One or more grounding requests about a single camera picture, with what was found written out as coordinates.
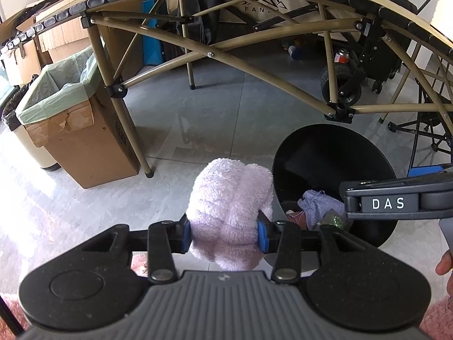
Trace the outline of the person's right hand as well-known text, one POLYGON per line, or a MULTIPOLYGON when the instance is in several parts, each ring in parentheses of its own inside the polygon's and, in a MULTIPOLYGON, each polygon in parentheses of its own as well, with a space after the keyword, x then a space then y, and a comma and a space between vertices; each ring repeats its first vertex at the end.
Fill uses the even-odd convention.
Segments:
POLYGON ((452 262, 452 253, 450 250, 446 251, 443 256, 441 257, 441 260, 439 263, 436 265, 435 272, 437 275, 446 275, 450 274, 450 277, 447 282, 447 293, 449 296, 453 296, 453 275, 452 275, 452 268, 453 268, 453 262, 452 262))

